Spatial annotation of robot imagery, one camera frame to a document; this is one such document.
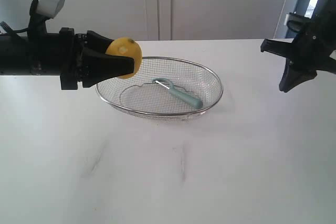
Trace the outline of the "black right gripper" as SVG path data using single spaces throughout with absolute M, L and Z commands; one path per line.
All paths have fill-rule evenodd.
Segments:
M 264 39 L 261 52 L 289 58 L 286 61 L 279 90 L 287 93 L 313 80 L 316 70 L 335 74 L 335 11 L 326 11 L 302 23 L 292 43 Z

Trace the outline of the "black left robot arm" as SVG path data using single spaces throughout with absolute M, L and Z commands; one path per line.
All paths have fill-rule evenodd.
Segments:
M 1 35 L 1 75 L 59 76 L 62 90 L 77 90 L 134 72 L 134 59 L 107 55 L 112 40 L 92 30 L 76 34 L 63 27 L 47 33 L 45 23 L 27 28 L 26 37 L 18 35 L 5 22 Z

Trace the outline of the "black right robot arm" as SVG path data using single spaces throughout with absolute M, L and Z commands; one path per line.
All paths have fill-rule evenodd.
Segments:
M 287 93 L 314 79 L 318 71 L 335 74 L 335 0 L 318 0 L 312 17 L 289 13 L 286 26 L 296 33 L 292 42 L 264 39 L 261 52 L 284 57 L 279 90 Z

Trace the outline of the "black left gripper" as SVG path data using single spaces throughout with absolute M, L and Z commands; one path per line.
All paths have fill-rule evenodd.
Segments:
M 77 90 L 79 82 L 83 88 L 90 88 L 134 71 L 133 58 L 105 54 L 113 39 L 92 30 L 76 34 L 69 27 L 62 27 L 59 36 L 63 49 L 60 71 L 62 90 Z

